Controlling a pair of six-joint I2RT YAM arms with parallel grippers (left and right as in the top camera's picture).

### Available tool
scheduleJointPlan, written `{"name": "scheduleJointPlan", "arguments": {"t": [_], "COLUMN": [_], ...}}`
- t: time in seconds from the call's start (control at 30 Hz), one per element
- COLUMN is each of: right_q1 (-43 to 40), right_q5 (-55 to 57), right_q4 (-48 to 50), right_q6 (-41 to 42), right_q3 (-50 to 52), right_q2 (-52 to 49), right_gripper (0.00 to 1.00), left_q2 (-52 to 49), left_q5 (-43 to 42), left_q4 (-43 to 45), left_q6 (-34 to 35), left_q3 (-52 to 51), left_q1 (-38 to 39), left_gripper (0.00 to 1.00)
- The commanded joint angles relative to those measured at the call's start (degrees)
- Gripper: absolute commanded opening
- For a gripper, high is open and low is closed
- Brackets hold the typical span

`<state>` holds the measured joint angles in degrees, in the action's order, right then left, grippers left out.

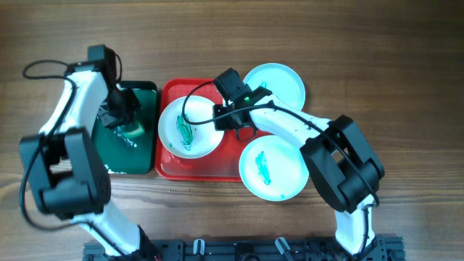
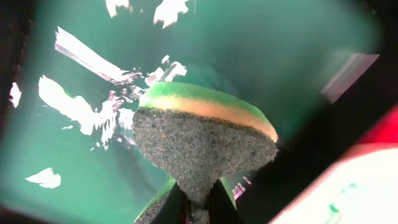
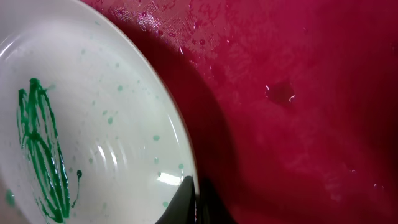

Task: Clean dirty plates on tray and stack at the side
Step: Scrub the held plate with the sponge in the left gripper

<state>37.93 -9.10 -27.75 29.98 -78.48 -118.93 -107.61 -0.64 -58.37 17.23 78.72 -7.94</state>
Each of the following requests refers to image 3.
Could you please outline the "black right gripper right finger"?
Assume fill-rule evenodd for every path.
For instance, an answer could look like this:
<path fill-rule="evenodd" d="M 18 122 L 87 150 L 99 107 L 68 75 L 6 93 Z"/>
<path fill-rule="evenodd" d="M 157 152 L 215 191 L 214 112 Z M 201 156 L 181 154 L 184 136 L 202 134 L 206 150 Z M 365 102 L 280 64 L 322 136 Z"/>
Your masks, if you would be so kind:
<path fill-rule="evenodd" d="M 196 224 L 237 224 L 209 179 L 200 183 Z"/>

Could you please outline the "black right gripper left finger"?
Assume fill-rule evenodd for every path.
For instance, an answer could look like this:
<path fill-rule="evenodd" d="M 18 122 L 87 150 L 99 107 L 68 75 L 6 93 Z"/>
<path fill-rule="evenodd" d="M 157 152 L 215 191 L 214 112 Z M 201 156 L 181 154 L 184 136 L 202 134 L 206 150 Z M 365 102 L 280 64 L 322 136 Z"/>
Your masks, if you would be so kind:
<path fill-rule="evenodd" d="M 187 176 L 155 224 L 195 224 L 195 199 L 193 177 Z"/>

